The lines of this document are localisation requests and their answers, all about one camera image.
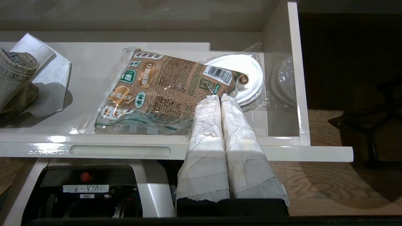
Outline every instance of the paper plate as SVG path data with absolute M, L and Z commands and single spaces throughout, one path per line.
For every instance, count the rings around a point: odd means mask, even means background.
M 219 68 L 238 71 L 248 75 L 248 83 L 239 85 L 237 94 L 233 96 L 240 106 L 245 106 L 255 101 L 263 92 L 264 73 L 260 64 L 249 55 L 232 54 L 218 57 L 206 63 Z

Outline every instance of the drawer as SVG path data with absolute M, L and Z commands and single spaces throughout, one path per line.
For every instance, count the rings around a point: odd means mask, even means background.
M 267 158 L 353 161 L 351 147 L 310 146 L 296 2 L 173 0 L 161 1 L 159 5 L 126 0 L 101 2 L 66 1 L 54 11 L 41 11 L 42 17 L 26 14 L 20 18 L 11 13 L 0 16 L 1 48 L 11 49 L 29 32 L 72 62 L 65 109 L 50 117 L 18 119 L 0 128 L 0 156 L 184 159 L 185 135 L 104 135 L 78 131 L 86 115 L 93 112 L 96 116 L 103 99 L 99 90 L 104 90 L 104 80 L 121 50 L 138 46 L 197 61 L 239 52 L 261 41 L 260 59 L 267 86 L 275 66 L 288 57 L 293 58 L 297 103 L 297 107 L 275 107 L 281 103 L 271 99 L 266 111 L 245 113 Z M 139 6 L 130 13 L 127 5 L 133 2 Z

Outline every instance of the drawer handle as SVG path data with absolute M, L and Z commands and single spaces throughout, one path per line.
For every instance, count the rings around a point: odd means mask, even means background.
M 83 156 L 167 157 L 170 155 L 170 148 L 157 146 L 74 145 L 70 148 L 70 153 Z

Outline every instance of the denim fabric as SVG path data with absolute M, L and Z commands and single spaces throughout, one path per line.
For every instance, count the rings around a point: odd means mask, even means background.
M 36 99 L 38 88 L 31 80 L 38 68 L 31 54 L 0 49 L 0 114 L 20 114 Z

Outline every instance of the barcode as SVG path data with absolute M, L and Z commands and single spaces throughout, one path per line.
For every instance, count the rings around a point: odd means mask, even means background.
M 227 86 L 232 81 L 232 73 L 230 71 L 212 66 L 207 66 L 204 75 L 214 78 Z
M 95 198 L 94 194 L 81 194 L 80 199 L 93 199 Z

